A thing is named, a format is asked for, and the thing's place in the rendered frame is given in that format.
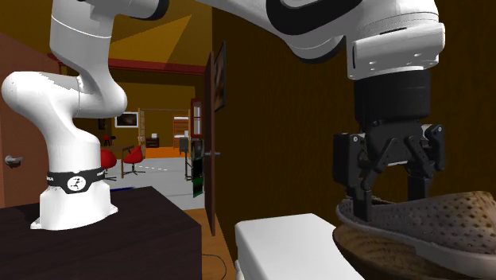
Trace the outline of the brown open door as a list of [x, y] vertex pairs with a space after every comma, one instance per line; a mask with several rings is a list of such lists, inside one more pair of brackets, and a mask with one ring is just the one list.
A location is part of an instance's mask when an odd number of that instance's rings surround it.
[[204, 72], [203, 133], [204, 133], [204, 183], [205, 210], [212, 236], [215, 236], [215, 84], [214, 53], [210, 51]]

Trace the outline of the grey perforated shoe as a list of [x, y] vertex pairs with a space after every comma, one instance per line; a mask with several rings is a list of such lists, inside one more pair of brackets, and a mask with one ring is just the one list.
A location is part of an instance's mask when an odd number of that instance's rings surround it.
[[440, 266], [474, 277], [496, 277], [496, 199], [488, 192], [402, 203], [374, 197], [370, 221], [354, 216], [353, 201], [345, 198], [335, 213], [346, 225], [406, 243]]

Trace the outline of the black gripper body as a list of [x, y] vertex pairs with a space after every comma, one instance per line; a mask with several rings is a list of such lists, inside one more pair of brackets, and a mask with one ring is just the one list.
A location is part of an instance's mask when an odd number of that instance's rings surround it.
[[411, 155], [405, 141], [422, 135], [420, 120], [430, 115], [429, 70], [393, 72], [354, 82], [355, 119], [366, 134], [367, 155], [375, 161], [391, 138], [397, 147], [389, 156], [394, 162]]

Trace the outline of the red swivel chair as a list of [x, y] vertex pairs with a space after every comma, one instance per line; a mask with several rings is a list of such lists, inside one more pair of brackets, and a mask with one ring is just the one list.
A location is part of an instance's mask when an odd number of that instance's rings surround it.
[[115, 155], [109, 151], [101, 149], [100, 151], [101, 166], [104, 169], [104, 179], [110, 181], [117, 181], [117, 177], [108, 177], [108, 169], [114, 167], [117, 164], [117, 159]]
[[127, 175], [130, 173], [133, 173], [135, 175], [138, 175], [140, 171], [136, 170], [136, 164], [141, 163], [143, 160], [143, 152], [141, 149], [141, 146], [137, 146], [136, 148], [133, 148], [132, 150], [128, 150], [128, 154], [122, 159], [122, 164], [130, 164], [131, 165], [131, 171], [122, 171], [122, 175]]

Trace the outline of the red framed window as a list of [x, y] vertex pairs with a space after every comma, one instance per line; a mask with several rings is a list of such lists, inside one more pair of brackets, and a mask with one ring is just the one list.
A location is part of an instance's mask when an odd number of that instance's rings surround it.
[[191, 99], [191, 138], [202, 138], [202, 103], [199, 98]]

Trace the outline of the brown woven basket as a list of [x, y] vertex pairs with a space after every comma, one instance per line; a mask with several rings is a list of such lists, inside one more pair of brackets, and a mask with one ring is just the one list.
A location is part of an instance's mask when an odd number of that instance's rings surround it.
[[346, 225], [333, 231], [333, 240], [365, 280], [484, 280], [438, 266], [408, 245]]

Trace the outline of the white framed wall picture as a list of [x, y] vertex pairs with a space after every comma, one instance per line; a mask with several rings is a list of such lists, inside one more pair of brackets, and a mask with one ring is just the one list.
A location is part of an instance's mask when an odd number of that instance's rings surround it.
[[114, 118], [115, 128], [138, 128], [139, 113], [137, 111], [125, 111]]

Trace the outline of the dark framed wall picture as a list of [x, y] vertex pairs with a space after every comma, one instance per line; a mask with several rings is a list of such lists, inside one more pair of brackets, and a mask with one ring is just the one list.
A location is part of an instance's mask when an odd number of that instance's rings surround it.
[[215, 111], [219, 111], [221, 108], [225, 107], [226, 102], [226, 42], [224, 41], [221, 45], [219, 53], [215, 59], [215, 98], [214, 98], [214, 108]]

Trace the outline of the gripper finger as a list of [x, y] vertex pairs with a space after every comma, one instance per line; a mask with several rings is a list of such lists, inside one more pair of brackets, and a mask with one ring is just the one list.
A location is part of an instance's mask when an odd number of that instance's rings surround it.
[[419, 136], [404, 140], [412, 157], [405, 164], [408, 173], [408, 200], [424, 199], [436, 171], [445, 169], [444, 127], [441, 124], [421, 126]]
[[358, 134], [335, 134], [332, 174], [334, 181], [344, 186], [353, 200], [354, 216], [370, 222], [373, 213], [371, 188], [390, 163], [397, 139], [388, 139], [375, 157], [364, 152], [365, 143]]

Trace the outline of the dark robot stand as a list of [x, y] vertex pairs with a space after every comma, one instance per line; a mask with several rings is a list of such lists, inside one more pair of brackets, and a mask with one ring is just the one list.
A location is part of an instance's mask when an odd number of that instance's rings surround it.
[[33, 230], [38, 204], [0, 209], [0, 280], [202, 280], [201, 226], [152, 187], [113, 192], [118, 212]]

